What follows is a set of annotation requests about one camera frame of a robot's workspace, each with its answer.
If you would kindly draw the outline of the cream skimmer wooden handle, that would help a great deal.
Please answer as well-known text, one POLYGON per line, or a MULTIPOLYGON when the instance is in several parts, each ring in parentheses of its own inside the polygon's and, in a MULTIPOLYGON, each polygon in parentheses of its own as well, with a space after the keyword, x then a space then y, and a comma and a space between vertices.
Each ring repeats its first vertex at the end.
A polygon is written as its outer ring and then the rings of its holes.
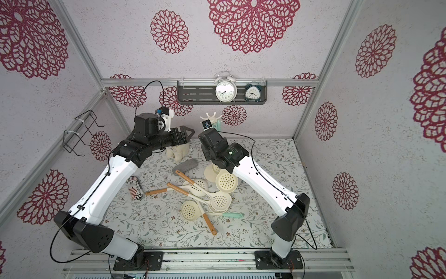
POLYGON ((216 236, 218 234, 217 229, 214 227, 213 223, 208 217, 208 214, 204 211, 204 209, 193 201, 186 201, 181 206, 181 215, 187 221, 195 221, 199 216, 204 218, 209 230, 212 235, 216 236))

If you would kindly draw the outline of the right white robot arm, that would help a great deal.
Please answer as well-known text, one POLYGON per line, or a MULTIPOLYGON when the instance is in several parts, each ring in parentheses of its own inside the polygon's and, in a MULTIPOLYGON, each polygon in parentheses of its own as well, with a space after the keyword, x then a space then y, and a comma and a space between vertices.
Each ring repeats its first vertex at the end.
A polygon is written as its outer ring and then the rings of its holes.
POLYGON ((204 157, 221 169, 242 179, 262 196, 277 218, 272 222, 274 242, 270 249, 271 258, 279 263, 288 260, 297 231, 308 215, 310 198, 305 193, 296 194, 288 190, 255 162, 253 155, 238 143, 229 144, 227 139, 214 128, 198 136, 204 157))

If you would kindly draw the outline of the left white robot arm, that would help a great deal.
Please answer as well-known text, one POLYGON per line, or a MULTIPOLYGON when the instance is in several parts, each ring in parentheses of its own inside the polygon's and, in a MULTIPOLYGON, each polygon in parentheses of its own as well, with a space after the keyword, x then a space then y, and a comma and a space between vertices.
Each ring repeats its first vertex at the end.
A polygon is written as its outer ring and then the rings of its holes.
POLYGON ((171 117, 142 113, 134 118, 134 129, 113 149, 108 165, 84 196, 68 211, 59 211, 54 222, 65 237, 92 253, 106 253, 141 266, 143 246, 103 226, 111 202, 126 181, 157 150, 186 144, 195 131, 186 126, 172 128, 171 117))

